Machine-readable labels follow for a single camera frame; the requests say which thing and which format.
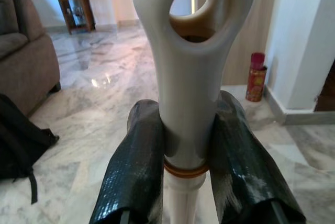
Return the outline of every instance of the red can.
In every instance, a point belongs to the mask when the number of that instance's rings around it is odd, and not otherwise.
[[[246,99],[251,102],[262,100],[267,67],[261,70],[250,69]]]

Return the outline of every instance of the sofa armrest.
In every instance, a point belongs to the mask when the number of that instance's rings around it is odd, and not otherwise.
[[[19,30],[29,41],[34,41],[45,33],[32,0],[14,0]]]

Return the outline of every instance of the white marble floor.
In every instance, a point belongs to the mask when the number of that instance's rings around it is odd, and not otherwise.
[[[0,181],[0,223],[88,223],[108,161],[126,134],[133,104],[158,99],[151,50],[143,30],[52,34],[62,91],[31,120],[60,135],[34,166],[39,201],[29,180]],[[244,86],[226,86],[286,178],[310,223],[335,216],[335,126],[289,126],[274,121],[266,102],[244,99]],[[169,222],[164,188],[163,223]],[[209,177],[199,193],[196,223],[218,223]]]

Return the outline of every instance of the red canister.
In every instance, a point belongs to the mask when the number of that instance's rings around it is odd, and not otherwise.
[[[246,99],[252,102],[262,100],[267,67],[264,66],[265,54],[254,53],[251,56]]]

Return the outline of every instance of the backpack strap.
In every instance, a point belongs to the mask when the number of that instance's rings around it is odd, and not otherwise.
[[[41,131],[3,94],[0,94],[0,117],[3,118],[4,124],[11,124],[28,139],[48,147],[59,139],[58,136],[53,135],[50,129]]]
[[[22,173],[19,174],[18,177],[29,177],[31,186],[31,204],[36,203],[37,183],[29,156],[27,155],[24,148],[22,148],[22,146],[16,140],[16,138],[2,124],[0,124],[0,139],[9,146],[18,161],[18,164],[21,168],[20,172]]]

